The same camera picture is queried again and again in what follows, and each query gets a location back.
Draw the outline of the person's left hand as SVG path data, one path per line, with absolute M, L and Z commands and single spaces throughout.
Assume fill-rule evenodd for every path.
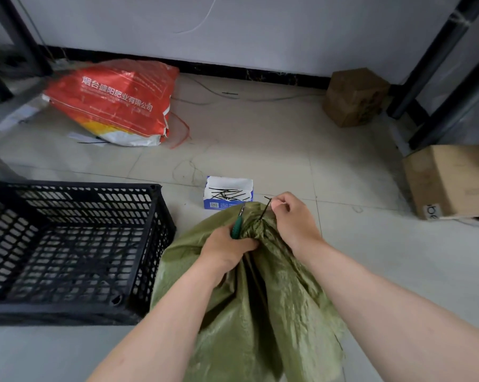
M 226 225 L 214 230 L 207 238 L 198 258 L 198 266 L 204 274 L 212 279 L 216 287 L 223 277 L 235 269 L 244 255 L 227 255 L 225 253 L 225 239 L 231 237 L 233 225 Z

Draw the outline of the person's right hand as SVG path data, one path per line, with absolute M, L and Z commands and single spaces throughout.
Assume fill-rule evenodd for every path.
M 280 236 L 291 248 L 294 256 L 304 261 L 324 244 L 320 230 L 312 213 L 299 198 L 291 192 L 284 192 L 273 197 L 272 202 L 286 202 L 290 205 L 287 214 L 275 214 Z

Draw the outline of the green-handled pliers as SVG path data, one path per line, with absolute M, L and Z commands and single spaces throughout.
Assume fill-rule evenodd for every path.
M 241 228 L 242 228 L 242 225 L 243 225 L 243 212 L 245 210 L 245 205 L 246 205 L 246 203 L 243 203 L 243 205 L 241 206 L 241 209 L 238 213 L 236 221 L 233 224 L 233 227 L 232 227 L 232 230 L 231 230 L 231 238 L 232 239 L 239 239 L 239 237 L 240 237 Z

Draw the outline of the green woven sack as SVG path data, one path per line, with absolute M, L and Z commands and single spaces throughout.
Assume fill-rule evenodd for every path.
M 259 245 L 213 290 L 184 382 L 334 382 L 342 374 L 346 325 L 264 209 L 246 204 L 240 237 Z

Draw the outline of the person's left forearm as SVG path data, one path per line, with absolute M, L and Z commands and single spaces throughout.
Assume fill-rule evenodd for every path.
M 234 266 L 198 258 L 86 382 L 182 382 L 211 293 Z

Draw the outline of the person's right forearm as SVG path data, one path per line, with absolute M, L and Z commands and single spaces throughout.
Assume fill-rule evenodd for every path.
M 319 236 L 287 239 L 385 382 L 479 382 L 479 329 Z

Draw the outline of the small white blue box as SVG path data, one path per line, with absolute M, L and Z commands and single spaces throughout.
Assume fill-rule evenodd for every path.
M 243 205 L 243 203 L 247 203 L 247 202 L 240 202 L 240 201 L 227 202 L 227 201 L 211 199 L 210 193 L 209 193 L 210 187 L 244 189 L 247 192 L 252 193 L 252 199 L 247 202 L 253 201 L 253 196 L 254 196 L 253 180 L 244 179 L 244 178 L 208 176 L 206 180 L 206 185 L 204 188 L 204 193 L 203 193 L 203 207 L 206 210 L 223 210 L 236 205 Z

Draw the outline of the small brown cardboard box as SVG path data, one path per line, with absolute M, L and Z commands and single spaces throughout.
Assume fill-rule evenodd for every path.
M 368 68 L 335 71 L 322 108 L 341 128 L 368 124 L 382 110 L 391 85 Z

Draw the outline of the black plastic crate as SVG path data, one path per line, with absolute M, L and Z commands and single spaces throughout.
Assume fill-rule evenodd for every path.
M 0 326 L 136 325 L 175 232 L 159 184 L 0 181 Z

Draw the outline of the large brown cardboard box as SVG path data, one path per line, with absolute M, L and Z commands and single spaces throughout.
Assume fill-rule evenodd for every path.
M 432 145 L 402 163 L 417 217 L 479 217 L 479 146 Z

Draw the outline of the red orange printed sack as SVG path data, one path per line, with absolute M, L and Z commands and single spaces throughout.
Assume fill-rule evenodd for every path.
M 50 82 L 43 99 L 107 142 L 158 146 L 171 136 L 171 97 L 179 75 L 179 68 L 155 60 L 113 59 Z

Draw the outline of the black metal shelf frame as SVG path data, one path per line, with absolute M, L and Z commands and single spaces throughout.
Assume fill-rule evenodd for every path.
M 21 54 L 24 55 L 27 64 L 31 67 L 35 76 L 47 77 L 53 75 L 51 65 L 40 50 L 11 0 L 0 0 L 0 24 L 12 39 L 13 44 L 16 45 Z M 0 103 L 7 102 L 12 98 L 12 92 L 0 78 Z
M 432 76 L 460 42 L 479 16 L 479 0 L 460 0 L 448 16 L 421 60 L 411 71 L 407 81 L 394 93 L 386 114 L 399 120 L 404 113 L 419 125 L 409 140 L 405 140 L 395 124 L 389 130 L 402 156 L 415 150 L 435 145 L 459 127 L 459 122 L 479 103 L 479 63 L 465 76 L 444 102 L 426 115 L 416 101 Z

